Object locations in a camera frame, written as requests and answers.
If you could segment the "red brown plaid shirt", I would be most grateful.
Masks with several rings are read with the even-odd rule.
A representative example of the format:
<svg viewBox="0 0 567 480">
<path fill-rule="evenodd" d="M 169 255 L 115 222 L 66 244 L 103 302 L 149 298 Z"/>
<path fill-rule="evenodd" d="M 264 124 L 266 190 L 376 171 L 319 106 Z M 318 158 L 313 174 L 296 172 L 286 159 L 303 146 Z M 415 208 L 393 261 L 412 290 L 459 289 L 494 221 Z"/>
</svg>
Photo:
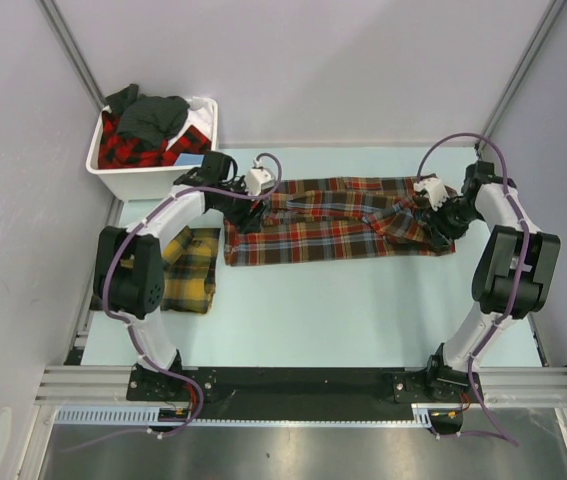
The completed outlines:
<svg viewBox="0 0 567 480">
<path fill-rule="evenodd" d="M 444 256 L 455 245 L 434 240 L 429 205 L 414 177 L 288 180 L 265 202 L 260 230 L 242 234 L 224 222 L 228 266 L 264 266 L 387 256 Z"/>
</svg>

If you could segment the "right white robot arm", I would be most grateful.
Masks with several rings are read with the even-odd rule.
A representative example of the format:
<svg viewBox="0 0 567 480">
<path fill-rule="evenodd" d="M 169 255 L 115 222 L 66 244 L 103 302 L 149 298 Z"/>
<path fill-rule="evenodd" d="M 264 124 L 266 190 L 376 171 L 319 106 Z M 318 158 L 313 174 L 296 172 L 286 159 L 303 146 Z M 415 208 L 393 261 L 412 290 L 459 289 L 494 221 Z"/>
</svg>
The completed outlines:
<svg viewBox="0 0 567 480">
<path fill-rule="evenodd" d="M 471 390 L 475 368 L 503 330 L 545 305 L 561 241 L 530 220 L 515 183 L 497 176 L 489 162 L 467 167 L 458 195 L 445 194 L 435 178 L 421 181 L 417 189 L 430 204 L 425 222 L 435 246 L 452 245 L 474 221 L 484 222 L 490 230 L 472 279 L 474 304 L 424 370 L 426 393 L 447 401 Z"/>
</svg>

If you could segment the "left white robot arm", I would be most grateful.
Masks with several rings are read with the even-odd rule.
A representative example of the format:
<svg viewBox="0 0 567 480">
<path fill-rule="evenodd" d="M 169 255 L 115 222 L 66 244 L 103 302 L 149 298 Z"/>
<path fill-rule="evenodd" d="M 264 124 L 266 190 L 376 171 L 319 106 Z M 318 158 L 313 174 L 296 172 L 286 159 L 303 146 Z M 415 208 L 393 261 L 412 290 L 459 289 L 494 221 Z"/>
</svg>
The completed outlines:
<svg viewBox="0 0 567 480">
<path fill-rule="evenodd" d="M 282 181 L 280 160 L 261 153 L 243 175 L 235 160 L 212 151 L 178 177 L 167 196 L 129 226 L 104 228 L 98 239 L 93 293 L 102 311 L 123 324 L 136 350 L 136 365 L 151 371 L 149 387 L 160 398 L 177 397 L 184 383 L 180 354 L 160 313 L 164 296 L 163 251 L 185 227 L 215 210 L 242 233 L 260 226 L 265 201 Z"/>
</svg>

